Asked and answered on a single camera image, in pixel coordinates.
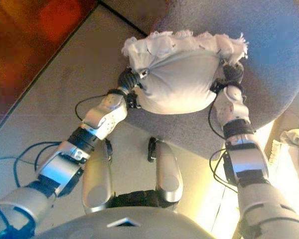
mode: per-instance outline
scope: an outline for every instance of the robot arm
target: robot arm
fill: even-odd
[[[34,235],[35,227],[42,222],[55,199],[69,194],[78,183],[83,174],[80,164],[86,163],[98,142],[125,119],[127,94],[146,74],[147,71],[140,74],[124,71],[119,78],[119,87],[110,90],[98,106],[88,111],[69,139],[62,142],[38,168],[37,179],[0,200],[0,239]],[[90,189],[85,188],[86,197]]]
[[[220,90],[214,106],[226,139],[226,178],[238,188],[241,235],[244,239],[299,238],[299,216],[268,181],[268,160],[254,136],[239,85]]]

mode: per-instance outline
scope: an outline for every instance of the floor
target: floor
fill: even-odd
[[[0,0],[0,122],[95,4]]]
[[[67,139],[79,124],[73,113],[75,104],[116,85],[118,74],[127,65],[120,50],[124,40],[131,36],[141,38],[134,29],[99,6],[0,129],[0,157],[18,155],[36,142]],[[79,113],[84,114],[95,104],[97,100],[83,104]],[[113,185],[117,194],[154,188],[155,166],[147,162],[149,137],[127,123],[120,124],[111,134]],[[172,149],[184,181],[183,198],[177,211],[211,231],[224,188],[213,181],[208,160],[173,145]],[[29,152],[24,159],[33,162],[38,151]],[[12,165],[13,160],[0,161],[0,198],[15,189]],[[21,185],[26,185],[34,179],[33,166],[20,163],[18,175]],[[38,233],[84,215],[81,188],[80,182],[71,195],[56,200]],[[230,238],[233,230],[234,227],[229,228],[226,237],[221,238]]]

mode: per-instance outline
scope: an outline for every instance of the black cable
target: black cable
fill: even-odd
[[[144,37],[148,36],[143,30],[141,30],[139,27],[137,27],[136,25],[134,25],[131,21],[129,21],[127,18],[125,18],[124,16],[122,16],[120,13],[118,13],[116,10],[114,10],[113,8],[111,8],[105,2],[99,0],[98,3],[100,5],[102,5],[103,7],[105,7],[107,10],[109,10],[111,13],[113,13],[115,16],[119,17],[125,23],[127,23],[128,25],[130,25],[132,28],[134,28],[136,31],[138,31],[140,34],[142,34]]]
[[[215,103],[215,101],[216,101],[216,99],[217,99],[217,96],[218,96],[218,95],[216,95],[216,98],[215,98],[214,101],[211,103],[210,108],[209,108],[209,111],[208,111],[208,124],[209,124],[209,127],[211,128],[211,130],[212,130],[216,135],[218,135],[218,136],[219,136],[220,138],[222,138],[223,140],[226,140],[225,137],[221,136],[219,133],[216,132],[216,130],[214,129],[214,127],[211,125],[211,121],[210,121],[211,110],[212,110],[212,108],[213,108],[213,106],[214,106],[214,103]]]
[[[17,157],[16,156],[7,156],[7,157],[0,157],[0,160],[4,160],[4,159],[16,159]],[[34,163],[31,163],[29,161],[26,161],[24,159],[19,159],[21,162],[23,163],[27,163],[27,164],[31,164],[31,165],[34,165]]]
[[[234,191],[235,193],[238,193],[235,189],[233,189],[233,188],[231,188],[231,187],[229,187],[229,186],[227,185],[228,182],[224,181],[223,179],[221,179],[221,178],[216,174],[216,169],[217,169],[217,167],[218,167],[218,165],[219,165],[219,163],[220,163],[220,160],[223,158],[224,153],[220,156],[220,158],[219,158],[219,160],[218,160],[218,162],[217,162],[217,164],[216,164],[215,169],[213,169],[213,167],[212,167],[212,165],[211,165],[211,160],[212,160],[212,158],[213,158],[217,153],[219,153],[219,152],[221,152],[221,151],[224,151],[224,150],[226,150],[226,149],[225,149],[225,148],[224,148],[224,149],[220,149],[220,150],[214,152],[214,153],[211,155],[211,157],[209,158],[209,168],[210,168],[210,170],[213,172],[213,177],[214,177],[214,179],[215,179],[218,183],[224,185],[226,188],[229,188],[230,190]]]
[[[17,164],[19,162],[19,160],[32,148],[38,146],[38,145],[42,145],[42,144],[56,144],[56,143],[61,143],[60,141],[44,141],[44,142],[39,142],[39,143],[35,143],[31,146],[29,146],[28,148],[26,148],[14,161],[13,163],[13,176],[14,176],[14,181],[16,186],[19,188],[20,187],[20,183],[19,183],[19,179],[18,179],[18,175],[17,175],[17,171],[16,171],[16,167]]]
[[[10,227],[10,223],[9,223],[8,219],[5,217],[5,215],[3,214],[3,212],[1,210],[0,210],[0,217],[1,217],[2,221],[5,224],[5,227],[9,228]]]
[[[83,119],[79,116],[79,114],[78,114],[78,106],[79,106],[81,103],[83,103],[83,102],[85,102],[85,101],[88,101],[88,100],[91,100],[91,99],[94,99],[94,98],[103,97],[103,96],[106,96],[106,95],[92,96],[92,97],[89,97],[89,98],[86,98],[86,99],[84,99],[84,100],[79,101],[79,102],[75,105],[75,108],[74,108],[74,112],[75,112],[76,117],[77,117],[80,121],[83,120]]]
[[[50,145],[44,147],[44,148],[38,153],[38,155],[37,155],[37,157],[35,158],[35,161],[34,161],[34,170],[35,170],[35,171],[36,171],[37,168],[38,168],[38,161],[39,161],[39,158],[40,158],[41,154],[42,154],[46,149],[48,149],[48,148],[50,148],[50,147],[53,147],[53,146],[58,146],[58,145],[59,145],[59,143],[50,144]]]
[[[219,160],[218,160],[218,162],[217,162],[217,164],[216,164],[216,167],[215,167],[215,169],[214,169],[213,177],[214,177],[214,179],[215,179],[217,182],[223,184],[225,187],[229,188],[230,190],[234,191],[235,193],[238,193],[235,189],[233,189],[232,187],[229,187],[229,186],[228,186],[228,184],[229,184],[228,182],[226,182],[225,180],[223,180],[221,177],[219,177],[219,176],[216,174],[216,170],[217,170],[217,168],[218,168],[218,165],[219,165],[220,161],[223,159],[225,153],[226,153],[226,151],[220,156],[220,158],[219,158]]]

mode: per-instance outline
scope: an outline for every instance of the wire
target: wire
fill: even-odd
[[[40,158],[41,154],[42,154],[46,149],[48,149],[48,148],[50,148],[50,147],[53,147],[53,146],[58,146],[58,145],[59,145],[59,143],[50,144],[50,145],[44,147],[44,148],[38,153],[37,157],[35,158],[34,164],[33,164],[33,165],[34,165],[34,170],[35,170],[35,171],[36,171],[37,168],[38,168],[38,161],[39,161],[39,158]]]
[[[8,156],[8,157],[0,157],[0,160],[4,160],[4,159],[16,159],[17,156]],[[31,163],[29,161],[26,161],[26,160],[23,160],[23,159],[20,159],[21,162],[23,163],[27,163],[27,164],[31,164],[31,165],[34,165],[34,163]]]
[[[88,100],[91,100],[91,99],[94,99],[94,98],[103,97],[103,96],[106,96],[106,95],[92,96],[92,97],[89,97],[89,98],[86,98],[86,99],[84,99],[84,100],[79,101],[79,102],[75,105],[75,108],[74,108],[74,112],[75,112],[76,117],[77,117],[80,121],[83,120],[83,119],[79,116],[79,114],[78,114],[78,106],[79,106],[81,103],[83,103],[83,102],[85,102],[85,101],[88,101]]]
[[[212,130],[216,135],[218,135],[218,136],[219,136],[220,138],[222,138],[223,140],[226,140],[225,137],[221,136],[221,135],[214,129],[214,127],[211,125],[211,121],[210,121],[211,110],[212,110],[212,108],[213,108],[213,106],[214,106],[214,103],[215,103],[215,101],[216,101],[216,99],[217,99],[217,96],[218,96],[218,95],[216,95],[216,98],[215,98],[214,101],[211,103],[210,108],[209,108],[209,111],[208,111],[208,124],[209,124],[209,127],[211,128],[211,130]]]
[[[219,176],[216,174],[216,170],[217,170],[217,168],[218,168],[218,165],[219,165],[221,159],[223,159],[225,153],[226,153],[226,151],[220,156],[220,158],[219,158],[219,160],[218,160],[218,162],[217,162],[217,164],[216,164],[216,167],[215,167],[215,169],[214,169],[213,177],[214,177],[214,179],[215,179],[217,182],[223,184],[225,187],[229,188],[230,190],[234,191],[235,193],[238,193],[235,189],[233,189],[232,187],[229,187],[229,186],[228,186],[228,184],[229,184],[228,182],[226,182],[225,180],[223,180],[221,177],[219,177]]]
[[[17,164],[19,162],[19,160],[32,148],[38,146],[38,145],[42,145],[42,144],[56,144],[56,143],[61,143],[60,141],[44,141],[44,142],[39,142],[39,143],[35,143],[31,146],[29,146],[28,148],[26,148],[14,161],[13,163],[13,176],[14,176],[14,181],[16,186],[19,188],[20,187],[20,183],[19,183],[19,179],[18,179],[18,175],[17,175],[17,171],[16,171],[16,167]]]
[[[216,216],[215,216],[215,221],[214,221],[214,223],[213,223],[213,225],[212,225],[212,227],[211,227],[211,230],[210,230],[211,232],[212,232],[213,229],[214,229],[214,226],[215,226],[215,223],[216,223],[216,220],[217,220],[217,217],[218,217],[220,208],[221,208],[221,203],[223,202],[223,199],[224,199],[224,196],[225,196],[225,190],[226,190],[226,188],[224,188],[223,195],[221,196],[220,204],[219,204],[219,207],[218,207]]]
[[[225,149],[225,148],[224,148],[224,149],[220,149],[220,150],[214,152],[214,153],[211,155],[211,157],[209,158],[209,168],[210,168],[210,170],[213,172],[213,177],[214,177],[214,179],[215,179],[218,183],[224,185],[226,188],[229,188],[230,190],[234,191],[235,193],[238,193],[235,189],[233,189],[233,188],[231,188],[231,187],[228,186],[228,182],[226,182],[225,180],[223,180],[222,178],[220,178],[220,177],[216,174],[217,167],[218,167],[218,165],[219,165],[219,163],[220,163],[220,160],[223,158],[225,152],[220,156],[220,158],[219,158],[219,160],[218,160],[218,162],[217,162],[217,164],[216,164],[215,169],[213,169],[213,167],[212,167],[212,165],[211,165],[211,160],[212,160],[212,158],[213,158],[217,153],[219,153],[219,152],[221,152],[221,151],[224,151],[224,150],[226,150],[226,149]]]

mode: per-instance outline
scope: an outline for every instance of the white robot part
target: white robot part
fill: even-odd
[[[39,225],[54,201],[54,194],[47,198],[47,196],[36,189],[21,187],[2,198],[0,200],[0,206],[20,208],[33,218],[36,225]]]
[[[228,86],[218,93],[214,103],[217,120],[223,128],[225,124],[237,119],[250,123],[249,110],[244,105],[241,90],[236,86]]]
[[[299,239],[299,216],[272,185],[238,185],[238,203],[244,238]]]
[[[168,144],[156,142],[156,190],[167,202],[174,203],[183,194],[183,180],[176,157]]]
[[[84,168],[82,202],[86,214],[107,208],[114,196],[110,162],[102,147],[99,142]]]
[[[255,135],[234,135],[226,140],[226,149],[230,156],[235,184],[239,182],[239,174],[249,170],[259,170],[263,178],[268,179],[268,159],[261,150]]]
[[[81,128],[103,140],[126,116],[127,105],[124,97],[108,94],[99,105],[88,111]]]

